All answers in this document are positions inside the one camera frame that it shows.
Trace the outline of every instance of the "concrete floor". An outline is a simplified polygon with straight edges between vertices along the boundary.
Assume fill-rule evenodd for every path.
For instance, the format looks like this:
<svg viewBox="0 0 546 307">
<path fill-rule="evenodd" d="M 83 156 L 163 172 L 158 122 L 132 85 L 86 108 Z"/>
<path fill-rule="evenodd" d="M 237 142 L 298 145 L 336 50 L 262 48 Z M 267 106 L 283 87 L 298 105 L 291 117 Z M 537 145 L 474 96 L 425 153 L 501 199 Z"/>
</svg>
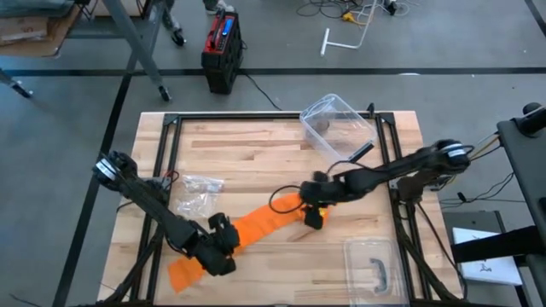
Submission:
<svg viewBox="0 0 546 307">
<path fill-rule="evenodd" d="M 546 2 L 535 0 L 546 16 Z M 249 46 L 243 66 L 266 67 L 546 67 L 546 38 L 523 0 L 495 5 L 473 0 L 421 0 L 405 17 L 378 14 L 364 46 L 318 55 L 326 26 L 336 40 L 356 40 L 355 26 L 295 14 L 303 0 L 234 0 Z M 211 22 L 199 1 L 179 1 L 173 13 L 188 39 L 176 48 L 161 29 L 154 58 L 161 68 L 197 68 Z M 280 20 L 275 31 L 265 20 Z M 0 58 L 4 69 L 124 69 L 130 49 L 122 40 L 67 40 L 56 59 Z M 301 110 L 327 93 L 356 109 L 374 102 L 381 110 L 416 110 L 425 142 L 443 137 L 476 142 L 499 120 L 520 114 L 529 101 L 545 103 L 546 76 L 255 76 L 285 110 Z M 25 100 L 0 86 L 0 305 L 24 306 L 9 293 L 50 305 L 73 237 L 119 77 L 20 78 L 35 97 Z M 113 149 L 129 152 L 140 112 L 272 110 L 245 77 L 230 96 L 209 93 L 203 77 L 165 78 L 173 101 L 165 104 L 146 77 L 131 81 Z M 510 172 L 502 151 L 473 164 L 440 193 L 476 195 Z M 499 198 L 520 200 L 515 182 Z M 119 196 L 98 195 L 70 304 L 96 298 Z M 476 202 L 452 211 L 499 210 L 507 229 L 531 224 L 525 204 Z M 476 303 L 517 306 L 511 287 L 472 283 Z M 539 306 L 531 288 L 534 305 Z"/>
</svg>

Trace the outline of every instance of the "wooden table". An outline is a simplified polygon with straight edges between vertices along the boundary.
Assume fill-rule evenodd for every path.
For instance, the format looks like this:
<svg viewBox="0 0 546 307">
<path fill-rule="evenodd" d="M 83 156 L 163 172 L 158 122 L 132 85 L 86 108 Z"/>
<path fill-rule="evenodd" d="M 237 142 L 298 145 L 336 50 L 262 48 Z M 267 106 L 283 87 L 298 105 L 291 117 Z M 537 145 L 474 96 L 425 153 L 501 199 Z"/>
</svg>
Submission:
<svg viewBox="0 0 546 307">
<path fill-rule="evenodd" d="M 415 112 L 394 114 L 403 153 L 413 153 L 423 146 Z M 141 177 L 151 177 L 162 119 L 163 113 L 141 115 L 131 155 L 138 163 Z M 309 180 L 313 171 L 324 171 L 331 164 L 303 141 L 302 127 L 298 120 L 292 119 L 184 120 L 178 150 L 176 170 L 181 175 L 198 174 L 225 180 L 216 210 L 232 219 L 266 204 L 271 192 L 278 187 L 299 185 Z M 379 147 L 359 162 L 368 166 L 382 164 Z M 181 185 L 181 182 L 173 184 L 170 209 L 174 212 L 181 197 Z M 449 248 L 436 194 L 424 193 L 421 204 Z M 427 262 L 448 289 L 460 295 L 456 272 L 422 215 L 416 216 Z M 127 206 L 118 213 L 99 298 L 112 293 L 111 287 L 123 280 L 136 260 L 143 218 L 137 206 Z M 171 288 L 167 266 L 181 255 L 164 244 L 155 303 L 348 304 L 343 242 L 354 237 L 387 238 L 396 246 L 385 184 L 362 200 L 333 207 L 324 229 L 315 231 L 298 222 L 288 225 L 236 257 L 234 273 L 206 276 L 179 294 Z M 420 297 L 418 274 L 415 264 L 410 262 L 415 293 Z M 397 299 L 392 298 L 390 302 L 397 303 Z"/>
</svg>

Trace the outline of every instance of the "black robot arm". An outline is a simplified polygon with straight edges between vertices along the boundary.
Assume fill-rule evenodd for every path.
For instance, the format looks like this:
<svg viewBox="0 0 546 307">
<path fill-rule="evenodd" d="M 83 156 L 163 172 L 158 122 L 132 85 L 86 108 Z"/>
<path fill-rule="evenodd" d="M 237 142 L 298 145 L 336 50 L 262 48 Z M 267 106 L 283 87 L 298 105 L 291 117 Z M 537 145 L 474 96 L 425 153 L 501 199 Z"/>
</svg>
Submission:
<svg viewBox="0 0 546 307">
<path fill-rule="evenodd" d="M 299 196 L 307 204 L 305 223 L 315 229 L 322 227 L 318 208 L 339 202 L 359 200 L 378 185 L 397 181 L 398 198 L 401 201 L 417 200 L 423 188 L 442 175 L 456 175 L 470 166 L 467 149 L 460 142 L 442 140 L 430 147 L 417 150 L 402 159 L 375 168 L 363 165 L 331 177 L 315 172 L 312 182 L 303 182 Z"/>
<path fill-rule="evenodd" d="M 214 230 L 211 233 L 195 221 L 176 216 L 165 206 L 164 191 L 138 177 L 137 164 L 125 153 L 111 152 L 96 163 L 93 173 L 101 185 L 132 200 L 156 221 L 173 250 L 196 257 L 210 275 L 235 270 L 231 255 L 239 246 L 239 235 L 223 213 L 209 218 L 209 227 Z"/>
</svg>

